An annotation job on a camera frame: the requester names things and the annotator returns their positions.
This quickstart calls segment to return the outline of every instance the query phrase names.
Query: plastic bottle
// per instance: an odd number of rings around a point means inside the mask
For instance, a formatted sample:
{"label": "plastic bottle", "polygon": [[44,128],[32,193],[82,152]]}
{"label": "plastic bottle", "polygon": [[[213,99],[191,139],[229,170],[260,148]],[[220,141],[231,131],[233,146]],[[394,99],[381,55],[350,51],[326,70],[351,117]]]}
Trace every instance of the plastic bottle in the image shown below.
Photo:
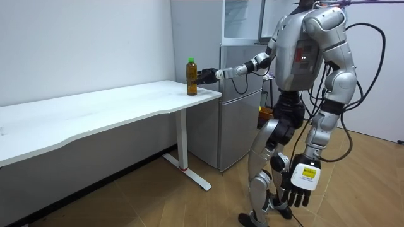
{"label": "plastic bottle", "polygon": [[194,58],[190,57],[187,64],[187,95],[196,95],[196,64]]}

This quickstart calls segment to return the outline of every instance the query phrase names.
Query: white desk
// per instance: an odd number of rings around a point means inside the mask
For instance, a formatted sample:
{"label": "white desk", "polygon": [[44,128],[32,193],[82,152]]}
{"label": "white desk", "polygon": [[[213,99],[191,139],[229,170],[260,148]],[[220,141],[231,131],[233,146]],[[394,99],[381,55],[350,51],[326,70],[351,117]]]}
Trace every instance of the white desk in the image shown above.
{"label": "white desk", "polygon": [[185,109],[221,95],[198,88],[198,95],[188,96],[185,84],[159,81],[0,107],[0,167],[82,137],[175,112],[179,161],[169,154],[164,158],[209,190],[211,185],[188,169]]}

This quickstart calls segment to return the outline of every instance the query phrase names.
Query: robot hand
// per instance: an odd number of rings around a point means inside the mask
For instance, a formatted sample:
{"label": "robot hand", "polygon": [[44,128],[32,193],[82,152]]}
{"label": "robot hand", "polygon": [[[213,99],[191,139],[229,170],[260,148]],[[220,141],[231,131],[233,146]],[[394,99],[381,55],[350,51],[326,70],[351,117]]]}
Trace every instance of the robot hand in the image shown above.
{"label": "robot hand", "polygon": [[295,204],[295,207],[299,207],[302,204],[306,207],[309,204],[311,191],[316,189],[320,172],[321,164],[319,160],[311,160],[303,154],[297,154],[293,159],[289,176],[291,173],[293,174],[286,179],[285,192],[281,201],[288,201],[289,206]]}
{"label": "robot hand", "polygon": [[197,85],[199,84],[212,84],[216,83],[219,81],[219,79],[216,78],[216,71],[217,69],[202,69],[201,71],[198,71],[198,78],[196,79],[195,83]]}

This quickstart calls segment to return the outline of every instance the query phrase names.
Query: robot elbow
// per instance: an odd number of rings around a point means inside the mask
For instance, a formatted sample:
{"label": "robot elbow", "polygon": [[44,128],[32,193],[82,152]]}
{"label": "robot elbow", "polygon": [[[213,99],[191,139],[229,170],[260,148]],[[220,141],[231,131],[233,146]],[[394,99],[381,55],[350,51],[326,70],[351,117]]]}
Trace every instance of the robot elbow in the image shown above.
{"label": "robot elbow", "polygon": [[334,77],[333,86],[326,98],[335,102],[348,104],[354,96],[357,78],[354,73],[340,73]]}

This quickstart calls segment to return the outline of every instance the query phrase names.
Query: gray refrigerator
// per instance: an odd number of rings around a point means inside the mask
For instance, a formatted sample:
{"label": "gray refrigerator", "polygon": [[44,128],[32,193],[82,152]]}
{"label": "gray refrigerator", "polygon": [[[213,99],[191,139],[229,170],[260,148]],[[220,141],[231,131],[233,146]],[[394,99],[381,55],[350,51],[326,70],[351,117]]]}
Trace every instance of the gray refrigerator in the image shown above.
{"label": "gray refrigerator", "polygon": [[[265,48],[264,45],[221,46],[220,68],[240,66]],[[235,78],[234,84],[224,80],[204,86],[221,92],[221,99],[188,108],[186,112],[188,150],[220,171],[247,154],[257,133],[263,79],[250,74],[247,80],[246,92],[245,76]],[[238,94],[235,88],[245,94]]]}

